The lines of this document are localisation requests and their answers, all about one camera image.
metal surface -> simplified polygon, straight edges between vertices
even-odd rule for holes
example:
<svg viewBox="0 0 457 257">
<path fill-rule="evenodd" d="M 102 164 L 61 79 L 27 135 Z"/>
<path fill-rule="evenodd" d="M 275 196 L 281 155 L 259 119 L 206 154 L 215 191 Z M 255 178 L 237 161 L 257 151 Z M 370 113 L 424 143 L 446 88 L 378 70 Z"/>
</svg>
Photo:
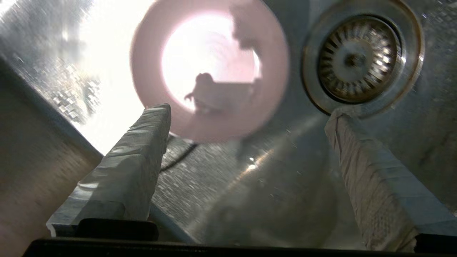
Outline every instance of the metal surface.
<svg viewBox="0 0 457 257">
<path fill-rule="evenodd" d="M 301 76 L 303 46 L 310 47 L 306 38 L 311 28 L 319 28 L 320 14 L 337 2 L 265 1 L 289 46 L 288 88 L 276 114 L 256 133 L 242 140 L 199 145 L 183 162 L 159 176 L 152 213 L 182 240 L 363 247 L 324 134 L 328 116 L 309 99 Z M 134 29 L 151 3 L 18 0 L 2 12 L 1 57 L 106 153 L 143 110 L 128 56 Z M 457 18 L 452 3 L 408 2 L 424 28 L 424 68 L 408 94 L 364 123 L 457 214 Z M 399 15 L 403 17 L 406 11 L 402 10 Z M 417 26 L 408 19 L 403 22 L 410 29 L 402 30 L 402 37 L 416 35 Z M 328 31 L 322 30 L 322 39 Z M 417 48 L 413 52 L 423 54 Z M 412 67 L 402 71 L 404 81 L 419 76 Z M 59 92 L 62 97 L 56 98 Z M 185 141 L 174 140 L 164 163 L 186 147 Z"/>
<path fill-rule="evenodd" d="M 381 21 L 374 22 L 376 19 L 372 19 L 371 22 L 376 23 L 377 32 L 372 34 L 374 31 L 370 30 L 372 35 L 370 35 L 370 39 L 368 39 L 369 42 L 364 43 L 363 41 L 365 40 L 362 42 L 356 41 L 357 43 L 354 43 L 352 40 L 347 42 L 346 44 L 349 45 L 345 45 L 345 47 L 342 48 L 343 51 L 336 52 L 333 61 L 334 67 L 340 66 L 340 64 L 338 64 L 338 58 L 341 59 L 341 63 L 344 62 L 345 56 L 340 57 L 339 54 L 350 54 L 345 53 L 345 51 L 348 50 L 348 47 L 351 48 L 350 50 L 352 52 L 354 52 L 354 49 L 364 49 L 358 54 L 368 55 L 371 52 L 370 49 L 375 47 L 375 45 L 373 45 L 374 42 L 383 44 L 383 39 L 377 38 L 381 36 L 378 30 L 387 33 L 385 36 L 381 37 L 386 41 L 390 41 L 392 48 L 389 51 L 394 51 L 387 57 L 389 60 L 386 61 L 390 62 L 391 59 L 395 59 L 396 61 L 392 62 L 393 67 L 390 70 L 388 66 L 385 65 L 384 60 L 379 61 L 379 63 L 377 60 L 374 60 L 373 67 L 375 70 L 367 71 L 369 79 L 363 79 L 367 83 L 367 86 L 364 85 L 365 83 L 362 83 L 361 85 L 356 85 L 356 82 L 355 84 L 351 84 L 358 80 L 357 75 L 349 76 L 350 73 L 348 73 L 347 70 L 342 70 L 335 74 L 337 77 L 340 77 L 340 80 L 344 82 L 344 84 L 339 83 L 339 86 L 333 85 L 329 81 L 329 79 L 334 81 L 332 77 L 326 78 L 323 76 L 326 75 L 325 70 L 324 74 L 322 74 L 322 72 L 319 73 L 322 69 L 322 66 L 319 67 L 319 65 L 322 65 L 323 63 L 319 53 L 322 47 L 329 47 L 329 45 L 325 43 L 327 42 L 329 34 L 331 34 L 330 32 L 337 30 L 342 23 L 349 22 L 349 20 L 354 19 L 354 17 L 357 16 L 379 17 L 379 19 L 385 21 L 385 23 Z M 347 36 L 344 34 L 342 36 L 344 39 L 347 39 Z M 422 33 L 421 25 L 414 12 L 403 2 L 398 0 L 351 0 L 339 3 L 322 14 L 319 22 L 313 27 L 308 35 L 303 53 L 303 81 L 309 97 L 316 107 L 323 112 L 329 114 L 338 107 L 346 106 L 348 111 L 352 112 L 354 115 L 367 117 L 389 108 L 411 89 L 419 76 L 424 59 L 424 50 L 424 35 Z M 362 76 L 364 72 L 364 69 L 361 69 L 360 76 Z M 320 85 L 321 82 L 324 87 L 329 89 L 332 93 L 330 96 L 326 90 L 322 89 Z M 367 92 L 364 92 L 363 88 L 371 88 L 370 93 L 367 94 Z M 345 102 L 358 104 L 348 106 Z"/>
<path fill-rule="evenodd" d="M 400 56 L 400 42 L 388 24 L 359 16 L 340 24 L 326 39 L 319 79 L 327 92 L 344 102 L 366 102 L 389 86 Z"/>
<path fill-rule="evenodd" d="M 0 255 L 5 257 L 21 256 L 33 240 L 49 236 L 46 220 L 102 157 L 63 131 L 65 126 L 56 126 L 52 112 L 44 115 L 46 108 L 12 90 L 20 82 L 11 77 L 0 61 Z"/>
</svg>

black cable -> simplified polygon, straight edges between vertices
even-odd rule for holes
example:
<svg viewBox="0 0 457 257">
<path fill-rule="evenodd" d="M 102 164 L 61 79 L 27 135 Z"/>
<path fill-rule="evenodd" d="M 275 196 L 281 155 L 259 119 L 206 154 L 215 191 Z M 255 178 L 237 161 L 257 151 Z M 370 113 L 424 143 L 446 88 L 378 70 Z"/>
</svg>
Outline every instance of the black cable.
<svg viewBox="0 0 457 257">
<path fill-rule="evenodd" d="M 173 138 L 174 137 L 169 137 L 168 142 L 170 142 Z M 174 161 L 170 162 L 165 167 L 160 169 L 160 173 L 174 167 L 176 164 L 184 160 L 197 146 L 198 144 L 191 144 L 178 158 L 176 158 Z"/>
</svg>

bright light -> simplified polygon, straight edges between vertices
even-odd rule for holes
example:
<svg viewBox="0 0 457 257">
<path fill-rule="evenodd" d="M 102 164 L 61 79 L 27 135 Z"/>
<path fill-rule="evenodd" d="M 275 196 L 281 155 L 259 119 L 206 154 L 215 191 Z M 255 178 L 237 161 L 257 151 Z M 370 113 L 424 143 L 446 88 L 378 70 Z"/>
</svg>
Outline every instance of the bright light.
<svg viewBox="0 0 457 257">
<path fill-rule="evenodd" d="M 66 30 L 62 31 L 62 39 L 68 41 L 68 32 Z"/>
<path fill-rule="evenodd" d="M 92 76 L 100 81 L 102 104 L 86 124 L 74 125 L 102 154 L 114 146 L 144 110 L 133 86 L 129 53 L 135 28 L 149 6 L 151 0 L 128 4 L 93 1 L 80 25 L 79 40 L 85 47 L 76 64 L 77 71 L 80 76 Z M 66 31 L 62 32 L 62 38 L 68 38 Z"/>
<path fill-rule="evenodd" d="M 209 73 L 215 82 L 251 83 L 260 76 L 259 58 L 252 49 L 239 48 L 233 30 L 229 14 L 203 13 L 172 33 L 162 55 L 162 74 L 177 102 L 195 110 L 185 96 L 199 73 Z"/>
<path fill-rule="evenodd" d="M 0 16 L 4 15 L 17 0 L 3 0 L 0 1 Z"/>
</svg>

silhouette of figure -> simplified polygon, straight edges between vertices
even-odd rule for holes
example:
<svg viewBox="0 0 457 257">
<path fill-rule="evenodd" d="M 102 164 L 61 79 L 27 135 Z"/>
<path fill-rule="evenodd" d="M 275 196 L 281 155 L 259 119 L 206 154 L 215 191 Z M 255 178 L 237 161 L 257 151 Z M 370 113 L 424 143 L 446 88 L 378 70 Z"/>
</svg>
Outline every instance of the silhouette of figure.
<svg viewBox="0 0 457 257">
<path fill-rule="evenodd" d="M 198 112 L 230 112 L 240 110 L 249 103 L 254 83 L 217 83 L 209 73 L 200 73 L 194 90 L 184 99 L 193 100 Z"/>
</svg>

stainless steel sink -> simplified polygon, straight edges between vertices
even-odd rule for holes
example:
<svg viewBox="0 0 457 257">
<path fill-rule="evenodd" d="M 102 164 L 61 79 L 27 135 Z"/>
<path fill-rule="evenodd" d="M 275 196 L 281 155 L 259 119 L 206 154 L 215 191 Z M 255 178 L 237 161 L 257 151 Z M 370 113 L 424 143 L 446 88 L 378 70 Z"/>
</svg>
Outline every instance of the stainless steel sink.
<svg viewBox="0 0 457 257">
<path fill-rule="evenodd" d="M 18 0 L 1 14 L 0 54 L 105 153 L 142 110 L 128 51 L 135 27 L 153 2 Z M 363 249 L 324 134 L 328 116 L 308 98 L 301 72 L 308 33 L 336 2 L 265 0 L 290 50 L 284 100 L 256 133 L 199 145 L 160 175 L 151 214 L 180 240 Z M 457 4 L 407 4 L 425 33 L 422 72 L 398 103 L 363 122 L 457 215 Z M 188 145 L 171 141 L 164 164 Z"/>
</svg>

